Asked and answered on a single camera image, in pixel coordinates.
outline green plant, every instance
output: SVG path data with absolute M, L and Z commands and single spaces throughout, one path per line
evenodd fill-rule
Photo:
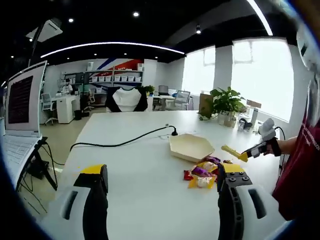
M 244 98 L 240 97 L 240 92 L 232 90 L 231 87 L 228 87 L 227 91 L 221 88 L 219 90 L 213 89 L 210 94 L 213 96 L 213 101 L 208 101 L 211 115 L 221 112 L 231 112 L 232 115 L 243 112 L 245 106 L 241 103 L 241 100 Z
M 145 90 L 146 93 L 148 93 L 148 92 L 149 92 L 149 93 L 153 93 L 153 92 L 155 91 L 155 87 L 152 86 L 152 85 L 144 86 L 143 88 L 144 88 L 144 90 Z

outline laptop keyboard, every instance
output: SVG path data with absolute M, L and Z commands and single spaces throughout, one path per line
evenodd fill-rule
M 4 150 L 9 161 L 20 164 L 38 139 L 33 137 L 4 136 Z

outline floor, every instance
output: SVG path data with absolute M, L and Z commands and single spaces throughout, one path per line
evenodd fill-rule
M 90 112 L 90 115 L 105 112 L 106 109 L 104 107 L 96 108 Z M 53 125 L 48 123 L 48 125 L 40 126 L 42 135 L 44 137 L 48 137 L 47 142 L 51 148 L 52 157 L 55 162 L 59 164 L 64 164 L 66 162 L 70 146 L 76 142 L 78 135 L 86 125 L 89 118 L 90 117 L 84 117 L 78 121 L 73 120 L 69 124 L 58 124 L 55 122 Z M 50 156 L 43 148 L 39 150 L 39 153 L 42 160 L 49 162 L 49 173 L 52 178 L 55 179 Z M 58 184 L 63 168 L 63 165 L 54 164 Z M 32 177 L 28 173 L 26 173 L 22 179 L 18 191 L 25 207 L 29 210 L 30 214 L 36 221 L 40 221 L 46 215 L 49 202 L 55 198 L 55 191 L 45 177 L 40 180 Z

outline window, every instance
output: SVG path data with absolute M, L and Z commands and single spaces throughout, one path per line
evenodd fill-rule
M 191 52 L 184 60 L 182 90 L 200 95 L 214 88 L 216 48 L 211 46 Z
M 261 112 L 289 122 L 294 98 L 294 70 L 283 39 L 233 42 L 231 88 L 261 103 Z

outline potted plant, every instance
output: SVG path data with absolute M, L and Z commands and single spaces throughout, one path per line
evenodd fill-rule
M 149 85 L 149 86 L 144 86 L 143 88 L 144 88 L 147 96 L 152 96 L 154 94 L 154 91 L 155 91 L 154 86 Z
M 236 113 L 241 113 L 245 110 L 245 106 L 241 103 L 244 99 L 240 97 L 240 92 L 232 90 L 228 87 L 227 91 L 219 88 L 213 89 L 210 92 L 213 96 L 213 101 L 210 101 L 210 116 L 204 116 L 210 118 L 212 114 L 218 117 L 219 124 L 224 124 L 228 127 L 232 127 L 236 123 Z

